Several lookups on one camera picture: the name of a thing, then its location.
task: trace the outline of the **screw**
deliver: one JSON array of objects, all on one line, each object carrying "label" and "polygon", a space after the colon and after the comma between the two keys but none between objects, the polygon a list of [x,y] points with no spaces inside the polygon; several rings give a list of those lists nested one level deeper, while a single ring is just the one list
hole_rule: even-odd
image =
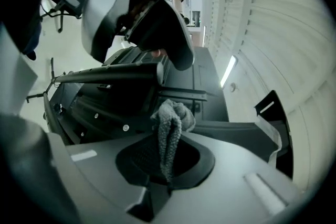
[{"label": "screw", "polygon": [[126,124],[122,127],[122,129],[124,132],[127,132],[130,129],[130,127]]}]

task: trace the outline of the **towel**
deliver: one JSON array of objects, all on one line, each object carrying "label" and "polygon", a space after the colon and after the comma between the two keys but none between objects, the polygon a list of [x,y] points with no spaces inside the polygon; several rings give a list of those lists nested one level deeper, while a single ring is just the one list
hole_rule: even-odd
[{"label": "towel", "polygon": [[182,103],[164,101],[151,119],[155,122],[160,154],[160,168],[167,182],[173,177],[173,163],[182,131],[190,132],[196,121],[193,113]]}]

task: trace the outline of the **black cylindrical bar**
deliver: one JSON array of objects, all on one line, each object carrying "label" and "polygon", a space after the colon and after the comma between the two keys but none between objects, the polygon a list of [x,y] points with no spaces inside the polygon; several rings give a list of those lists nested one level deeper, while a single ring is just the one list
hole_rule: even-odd
[{"label": "black cylindrical bar", "polygon": [[160,62],[145,62],[103,66],[56,77],[51,81],[53,83],[110,83],[120,80],[153,80],[161,85],[163,65]]},{"label": "black cylindrical bar", "polygon": [[61,135],[63,133],[62,128],[56,118],[55,112],[50,105],[48,94],[46,92],[43,94],[43,102],[49,130],[52,133]]}]

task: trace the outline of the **ceiling light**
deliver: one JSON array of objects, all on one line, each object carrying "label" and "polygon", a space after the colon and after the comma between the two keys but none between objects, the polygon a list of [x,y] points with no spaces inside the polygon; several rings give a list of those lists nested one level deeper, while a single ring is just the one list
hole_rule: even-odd
[{"label": "ceiling light", "polygon": [[229,75],[230,75],[233,67],[235,66],[236,61],[237,61],[237,58],[234,57],[234,56],[231,56],[230,62],[228,64],[228,66],[227,66],[227,68],[225,70],[224,76],[223,76],[223,78],[221,80],[221,86],[222,87],[224,86],[224,84],[225,84],[227,78],[229,77]]},{"label": "ceiling light", "polygon": [[206,31],[206,26],[204,26],[204,30],[203,30],[203,43],[202,43],[202,47],[204,47],[205,31]]}]

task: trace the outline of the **tripod leg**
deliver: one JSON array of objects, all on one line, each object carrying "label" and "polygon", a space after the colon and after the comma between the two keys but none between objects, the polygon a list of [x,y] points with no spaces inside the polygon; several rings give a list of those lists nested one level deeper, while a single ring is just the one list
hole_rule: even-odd
[{"label": "tripod leg", "polygon": [[58,32],[61,33],[63,31],[63,16],[64,10],[61,11],[61,27],[58,29]]}]

